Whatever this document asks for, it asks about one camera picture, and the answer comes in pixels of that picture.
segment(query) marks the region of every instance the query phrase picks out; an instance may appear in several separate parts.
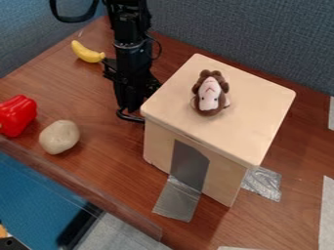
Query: wooden box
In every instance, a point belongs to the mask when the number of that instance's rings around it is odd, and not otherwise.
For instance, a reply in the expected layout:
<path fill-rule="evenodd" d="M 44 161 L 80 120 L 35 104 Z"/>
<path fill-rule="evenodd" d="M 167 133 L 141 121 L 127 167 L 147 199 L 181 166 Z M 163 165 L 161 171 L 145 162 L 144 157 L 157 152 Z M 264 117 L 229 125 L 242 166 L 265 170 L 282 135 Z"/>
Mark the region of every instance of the wooden box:
<path fill-rule="evenodd" d="M 213 117 L 190 105 L 202 69 L 220 70 L 231 105 Z M 209 160 L 202 192 L 231 207 L 248 169 L 262 163 L 294 91 L 202 55 L 193 55 L 141 107 L 146 118 L 144 159 L 170 173 L 175 140 Z"/>

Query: blue wall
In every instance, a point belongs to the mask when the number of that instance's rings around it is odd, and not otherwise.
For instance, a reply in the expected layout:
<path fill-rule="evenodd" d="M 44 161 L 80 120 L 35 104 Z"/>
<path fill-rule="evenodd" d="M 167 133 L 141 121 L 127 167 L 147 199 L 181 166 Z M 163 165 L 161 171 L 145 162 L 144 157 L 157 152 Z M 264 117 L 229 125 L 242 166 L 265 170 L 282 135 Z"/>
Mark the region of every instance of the blue wall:
<path fill-rule="evenodd" d="M 92 0 L 58 0 L 60 14 L 85 13 Z M 102 13 L 100 4 L 97 16 Z M 49 0 L 0 1 L 0 77 L 63 40 L 85 23 L 57 21 Z"/>
<path fill-rule="evenodd" d="M 147 2 L 159 32 L 334 96 L 334 1 Z"/>

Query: stuffed animal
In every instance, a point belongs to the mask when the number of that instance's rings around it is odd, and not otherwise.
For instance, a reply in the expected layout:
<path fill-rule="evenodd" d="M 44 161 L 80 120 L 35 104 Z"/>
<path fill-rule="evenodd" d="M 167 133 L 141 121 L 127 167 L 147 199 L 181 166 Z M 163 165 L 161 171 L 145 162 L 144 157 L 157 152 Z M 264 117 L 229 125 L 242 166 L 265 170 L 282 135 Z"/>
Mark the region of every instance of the stuffed animal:
<path fill-rule="evenodd" d="M 229 89 L 229 83 L 220 71 L 202 70 L 196 84 L 192 87 L 192 92 L 195 94 L 195 110 L 204 116 L 219 113 L 223 108 L 230 105 L 226 96 Z"/>

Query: box lid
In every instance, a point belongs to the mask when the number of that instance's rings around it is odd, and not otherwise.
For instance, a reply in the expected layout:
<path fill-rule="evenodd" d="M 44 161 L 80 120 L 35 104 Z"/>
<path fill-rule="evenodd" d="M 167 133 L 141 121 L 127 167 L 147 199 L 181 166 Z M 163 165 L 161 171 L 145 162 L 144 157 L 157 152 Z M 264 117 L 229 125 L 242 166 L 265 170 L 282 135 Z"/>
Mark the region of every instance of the box lid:
<path fill-rule="evenodd" d="M 231 105 L 216 116 L 200 116 L 190 104 L 191 88 L 202 69 L 220 70 L 230 84 Z M 141 112 L 146 119 L 252 168 L 262 163 L 295 96 L 290 89 L 195 54 L 142 105 Z"/>

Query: white paper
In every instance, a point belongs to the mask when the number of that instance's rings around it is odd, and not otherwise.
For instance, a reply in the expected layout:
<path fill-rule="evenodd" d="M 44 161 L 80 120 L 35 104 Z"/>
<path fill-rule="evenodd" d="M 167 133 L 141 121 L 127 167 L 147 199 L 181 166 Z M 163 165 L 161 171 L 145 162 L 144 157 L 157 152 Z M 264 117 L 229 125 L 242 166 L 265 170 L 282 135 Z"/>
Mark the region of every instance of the white paper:
<path fill-rule="evenodd" d="M 328 128 L 334 130 L 334 97 L 330 98 Z"/>
<path fill-rule="evenodd" d="M 319 250 L 334 249 L 334 180 L 323 177 Z"/>

